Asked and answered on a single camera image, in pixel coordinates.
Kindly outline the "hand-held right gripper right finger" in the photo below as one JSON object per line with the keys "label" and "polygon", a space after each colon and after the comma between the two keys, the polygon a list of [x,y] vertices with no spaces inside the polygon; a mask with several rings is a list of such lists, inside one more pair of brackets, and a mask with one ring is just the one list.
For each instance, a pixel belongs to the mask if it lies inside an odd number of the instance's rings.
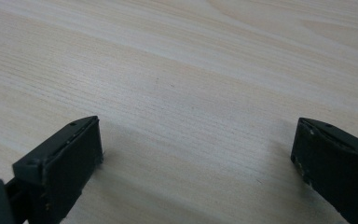
{"label": "hand-held right gripper right finger", "polygon": [[315,119],[297,122],[291,161],[303,181],[358,224],[358,138]]}

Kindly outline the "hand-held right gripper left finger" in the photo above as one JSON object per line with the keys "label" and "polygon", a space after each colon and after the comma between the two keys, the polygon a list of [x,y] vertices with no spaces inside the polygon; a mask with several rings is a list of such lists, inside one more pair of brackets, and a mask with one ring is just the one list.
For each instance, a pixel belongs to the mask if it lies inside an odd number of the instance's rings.
{"label": "hand-held right gripper left finger", "polygon": [[58,224],[103,162],[99,119],[65,125],[13,164],[18,186],[30,199],[30,224]]}

